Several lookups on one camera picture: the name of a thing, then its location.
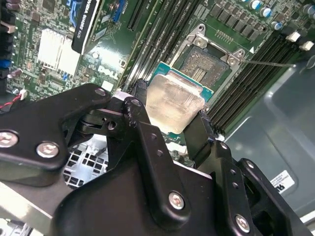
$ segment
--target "cable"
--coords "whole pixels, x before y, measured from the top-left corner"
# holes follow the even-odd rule
[[[20,98],[21,98],[21,95],[19,94],[11,102],[4,103],[2,106],[0,106],[0,109],[2,109],[5,106],[8,106],[8,105],[13,105],[13,103],[18,101]]]

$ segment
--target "screw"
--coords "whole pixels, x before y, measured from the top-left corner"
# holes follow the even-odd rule
[[[247,161],[246,163],[247,163],[247,165],[248,165],[249,167],[251,167],[252,169],[254,169],[254,165],[253,165],[253,163],[252,163],[252,162]]]
[[[172,207],[177,210],[181,210],[184,208],[185,202],[184,199],[177,193],[171,192],[168,195],[168,200],[171,203]]]
[[[101,96],[105,96],[105,95],[106,95],[105,90],[102,89],[102,88],[96,89],[95,92],[96,92],[98,95],[101,95]]]
[[[41,157],[52,158],[52,157],[57,156],[59,149],[52,142],[44,142],[37,146],[36,152]]]
[[[134,105],[136,105],[136,106],[138,106],[138,107],[141,107],[141,104],[140,104],[140,102],[139,102],[138,100],[133,99],[133,100],[131,100],[131,102],[132,102]]]
[[[221,147],[227,149],[227,145],[225,143],[221,143]]]
[[[0,148],[10,148],[17,144],[18,136],[12,132],[0,132]]]
[[[231,58],[229,60],[230,65],[234,65],[236,63],[236,60],[234,58]]]
[[[236,223],[238,225],[238,227],[240,227],[240,229],[245,232],[245,233],[249,233],[250,232],[250,225],[248,224],[247,220],[242,217],[241,215],[236,215],[235,217]]]

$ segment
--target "connector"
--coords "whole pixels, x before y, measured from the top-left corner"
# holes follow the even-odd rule
[[[22,90],[20,91],[19,95],[21,96],[21,97],[20,97],[20,100],[23,101],[23,100],[27,97],[28,91],[27,91],[26,89],[22,89]]]

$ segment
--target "green circuit board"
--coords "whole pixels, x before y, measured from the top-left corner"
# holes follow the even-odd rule
[[[135,15],[141,2],[144,7]],[[270,17],[263,18],[259,10],[250,9],[248,2],[233,0],[103,0],[91,35],[95,41],[93,48],[79,56],[73,75],[65,75],[62,70],[48,68],[38,58],[39,54],[51,53],[49,47],[40,48],[45,29],[73,38],[75,27],[69,1],[23,0],[16,14],[11,68],[20,68],[23,74],[9,80],[8,89],[25,88],[31,100],[84,83],[103,85],[111,93],[117,88],[128,91],[136,79],[149,80],[160,61],[170,62],[182,42],[200,24],[205,26],[205,37],[232,53],[243,49],[245,58],[251,59],[272,33],[271,23],[275,20],[283,25],[294,24],[305,34],[314,33],[314,24],[302,14],[302,6],[296,0],[261,1],[260,9],[269,7],[273,11]],[[227,25],[225,16],[217,15],[214,7],[219,7],[229,18],[235,17],[235,24],[241,22],[243,28],[249,26],[250,35],[241,33],[236,25]],[[120,17],[114,20],[118,9]],[[174,64],[176,69],[180,70],[185,53],[188,51],[185,50]],[[241,70],[242,65],[233,76]],[[209,89],[215,92],[228,75],[225,73]]]

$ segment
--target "heatsink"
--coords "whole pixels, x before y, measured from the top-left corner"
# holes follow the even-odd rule
[[[73,76],[80,54],[72,50],[72,40],[51,29],[44,29],[40,38],[37,62],[44,67]]]

